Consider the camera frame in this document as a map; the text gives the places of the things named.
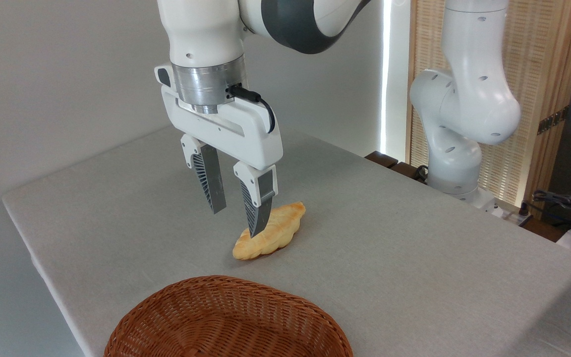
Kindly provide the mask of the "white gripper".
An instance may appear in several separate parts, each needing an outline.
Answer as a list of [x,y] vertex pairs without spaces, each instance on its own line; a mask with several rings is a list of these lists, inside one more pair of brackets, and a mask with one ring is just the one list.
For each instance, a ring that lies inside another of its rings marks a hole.
[[219,150],[240,160],[233,171],[240,181],[249,233],[253,238],[263,232],[278,194],[274,164],[284,153],[274,111],[238,96],[216,106],[215,114],[198,113],[180,99],[169,64],[156,67],[155,74],[172,125],[185,133],[181,145],[186,165],[196,173],[211,211],[227,207]]

